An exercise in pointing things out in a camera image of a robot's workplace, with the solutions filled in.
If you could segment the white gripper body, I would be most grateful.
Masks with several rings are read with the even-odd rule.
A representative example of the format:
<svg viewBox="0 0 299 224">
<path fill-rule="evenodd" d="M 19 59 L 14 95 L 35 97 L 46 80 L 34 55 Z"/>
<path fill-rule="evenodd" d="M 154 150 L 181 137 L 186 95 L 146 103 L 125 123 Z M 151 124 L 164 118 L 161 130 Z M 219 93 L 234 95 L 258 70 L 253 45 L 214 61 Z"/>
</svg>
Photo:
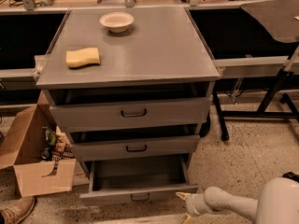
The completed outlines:
<svg viewBox="0 0 299 224">
<path fill-rule="evenodd" d="M 203 193 L 190 194 L 186 199 L 186 210 L 193 217 L 199 217 L 207 212 Z"/>
</svg>

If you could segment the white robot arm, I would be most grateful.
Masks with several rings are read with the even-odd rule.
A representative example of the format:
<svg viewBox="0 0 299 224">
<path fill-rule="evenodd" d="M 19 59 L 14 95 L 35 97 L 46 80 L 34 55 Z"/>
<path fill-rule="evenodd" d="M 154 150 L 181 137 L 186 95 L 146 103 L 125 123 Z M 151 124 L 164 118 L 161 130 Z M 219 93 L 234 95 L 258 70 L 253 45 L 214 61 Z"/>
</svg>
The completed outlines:
<svg viewBox="0 0 299 224">
<path fill-rule="evenodd" d="M 299 224 L 299 182 L 287 177 L 268 181 L 258 199 L 236 196 L 217 187 L 203 193 L 177 192 L 185 202 L 187 224 L 204 214 L 221 215 L 233 212 L 252 224 Z"/>
</svg>

